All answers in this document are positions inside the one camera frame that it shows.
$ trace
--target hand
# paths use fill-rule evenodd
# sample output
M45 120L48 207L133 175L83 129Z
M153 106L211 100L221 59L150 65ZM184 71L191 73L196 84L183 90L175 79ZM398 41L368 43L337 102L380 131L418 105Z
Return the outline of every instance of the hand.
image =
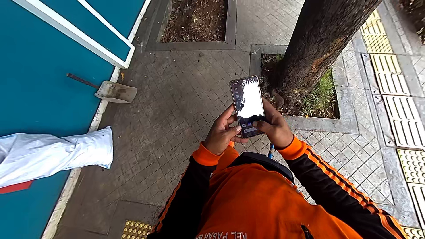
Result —
M282 115L267 101L263 98L263 107L266 119L270 122L254 121L252 125L266 133L270 142L275 145L276 149L283 149L288 147L294 135L289 129L288 123L282 117Z
M236 136L242 129L241 126L229 128L233 122L238 120L237 116L232 112L235 106L231 104L221 115L214 121L208 135L204 141L204 147L213 154L220 155L229 145L230 141L246 143L248 139L242 139Z

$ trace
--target shovel handle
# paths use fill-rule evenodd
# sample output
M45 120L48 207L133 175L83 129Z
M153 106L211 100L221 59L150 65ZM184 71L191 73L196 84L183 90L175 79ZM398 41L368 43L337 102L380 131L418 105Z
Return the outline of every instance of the shovel handle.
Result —
M74 80L76 80L76 81L79 81L79 82L81 82L81 83L84 83L84 84L86 84L86 85L89 85L89 86L91 86L91 87L96 88L96 89L98 89L98 90L99 90L99 86L97 86L97 85L95 85L95 84L91 83L90 81L83 80L83 79L81 79L80 77L78 77L78 76L74 76L73 74L70 74L70 73L67 73L67 74L66 74L66 76L68 76L68 77L69 77L69 78L71 78L71 79L74 79Z

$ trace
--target teal panel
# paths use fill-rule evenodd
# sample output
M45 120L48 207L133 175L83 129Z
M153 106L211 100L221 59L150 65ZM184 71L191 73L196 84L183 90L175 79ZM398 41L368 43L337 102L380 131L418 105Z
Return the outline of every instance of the teal panel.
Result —
M145 0L86 0L123 36L128 37Z
M0 1L0 9L0 135L85 134L100 99L65 74L100 85L114 67L11 0ZM0 238L39 239L68 174L0 194Z
M77 0L41 0L100 45L125 61L130 47Z
M40 239L68 174L61 171L29 189L0 194L0 238Z
M11 0L1 1L0 135L16 132L85 134L100 99L94 84L109 80L113 66Z

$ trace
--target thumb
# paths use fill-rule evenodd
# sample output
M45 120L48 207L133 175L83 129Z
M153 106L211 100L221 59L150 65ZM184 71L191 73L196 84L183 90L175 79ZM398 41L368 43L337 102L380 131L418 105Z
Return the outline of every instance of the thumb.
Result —
M226 131L226 137L231 139L233 136L237 135L241 130L242 130L242 127L240 125L231 127Z
M266 133L266 134L271 133L271 132L272 132L272 130L273 130L273 126L272 126L272 125L270 125L270 124L269 124L269 123L267 123L267 122L264 122L264 121L254 121L254 122L252 123L252 125L253 125L256 129L258 129L258 130L260 130L260 131L262 131L262 132L264 132L264 133Z

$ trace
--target smartphone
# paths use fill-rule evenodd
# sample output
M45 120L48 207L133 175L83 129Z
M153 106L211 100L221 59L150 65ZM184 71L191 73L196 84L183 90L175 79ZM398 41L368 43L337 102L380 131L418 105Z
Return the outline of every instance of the smartphone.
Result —
M242 127L241 136L246 139L263 132L254 128L254 121L265 121L260 83L257 76L232 80L229 83L235 104L238 123Z

